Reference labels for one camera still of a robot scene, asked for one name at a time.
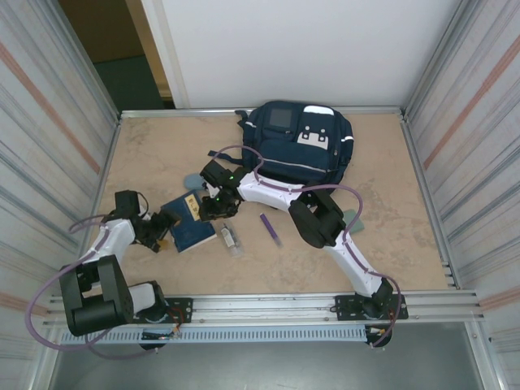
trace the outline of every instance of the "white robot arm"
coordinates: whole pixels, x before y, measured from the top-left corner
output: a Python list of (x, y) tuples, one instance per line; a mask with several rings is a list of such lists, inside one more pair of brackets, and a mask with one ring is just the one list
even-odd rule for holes
[[(149, 319), (160, 319), (166, 313), (157, 282), (128, 287), (120, 263), (133, 243), (158, 252), (158, 241), (178, 221), (176, 215), (165, 211), (151, 216), (143, 212), (135, 191), (115, 194), (115, 210), (104, 218), (97, 239), (87, 251), (94, 255), (59, 278), (67, 325), (73, 335), (131, 323), (137, 313)], [(101, 287), (102, 293), (85, 296), (93, 287)]]
[[(215, 160), (205, 166), (201, 176), (210, 193), (209, 197), (202, 198), (202, 220), (231, 217), (236, 214), (241, 202), (259, 202), (285, 211), (291, 215), (303, 240), (330, 253), (349, 277), (359, 303), (354, 310), (359, 310), (368, 318), (379, 318), (388, 309), (393, 291), (391, 284), (385, 278), (369, 273), (373, 268), (349, 234), (346, 234), (345, 241), (357, 262), (347, 250), (344, 244), (346, 224), (343, 212), (327, 191), (303, 193), (302, 184), (287, 184), (260, 175), (258, 178), (261, 183), (254, 172), (247, 172), (244, 168), (230, 172)], [(311, 211), (311, 206), (316, 206), (316, 209)]]

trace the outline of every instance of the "book cover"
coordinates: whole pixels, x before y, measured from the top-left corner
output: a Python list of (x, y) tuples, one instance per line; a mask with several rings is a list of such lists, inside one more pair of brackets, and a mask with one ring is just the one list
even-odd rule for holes
[(213, 225), (201, 221), (198, 215), (200, 205), (201, 199), (197, 191), (193, 190), (161, 207), (174, 211), (181, 217), (180, 223), (170, 229), (179, 252), (194, 248), (216, 237)]

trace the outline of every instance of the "navy blue backpack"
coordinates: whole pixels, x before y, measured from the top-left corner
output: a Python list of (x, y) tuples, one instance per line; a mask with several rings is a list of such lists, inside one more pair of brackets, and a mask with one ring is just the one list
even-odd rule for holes
[[(268, 102), (242, 119), (244, 145), (264, 157), (262, 175), (294, 184), (338, 184), (353, 152), (350, 122), (331, 107), (299, 102)], [(242, 159), (220, 158), (253, 169), (258, 157), (243, 149)]]

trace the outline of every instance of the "beige work surface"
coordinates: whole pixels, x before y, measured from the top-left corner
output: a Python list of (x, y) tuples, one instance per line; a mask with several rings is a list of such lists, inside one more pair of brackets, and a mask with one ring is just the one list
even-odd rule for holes
[[(365, 201), (365, 230), (353, 235), (354, 242), (377, 271), (393, 276), (402, 289), (446, 288), (397, 117), (348, 119), (355, 145), (342, 183), (358, 190)], [(100, 212), (111, 211), (114, 192), (124, 189), (145, 194), (152, 211), (181, 196), (187, 191), (184, 177), (207, 164), (208, 150), (241, 143), (236, 121), (234, 116), (125, 119)], [(238, 149), (230, 152), (240, 155)], [(332, 197), (343, 210), (358, 208), (345, 191), (335, 191)], [(269, 236), (260, 213), (271, 221), (282, 249)], [(246, 202), (232, 222), (244, 246), (241, 258), (231, 258), (219, 237), (184, 253), (174, 245), (158, 254), (132, 245), (123, 261), (128, 284), (157, 280), (166, 294), (352, 291), (332, 257), (307, 245), (284, 212)]]

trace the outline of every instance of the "backpack strap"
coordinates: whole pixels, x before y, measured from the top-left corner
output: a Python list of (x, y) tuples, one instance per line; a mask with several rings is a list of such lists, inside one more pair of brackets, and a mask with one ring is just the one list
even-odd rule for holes
[[(214, 157), (216, 154), (217, 154), (217, 152), (215, 152), (214, 150), (210, 150), (208, 152), (208, 156), (211, 156), (211, 157)], [(233, 158), (233, 157), (231, 157), (227, 153), (221, 153), (221, 154), (219, 154), (219, 156), (217, 158), (229, 161), (232, 164), (242, 165), (242, 159), (241, 158)]]

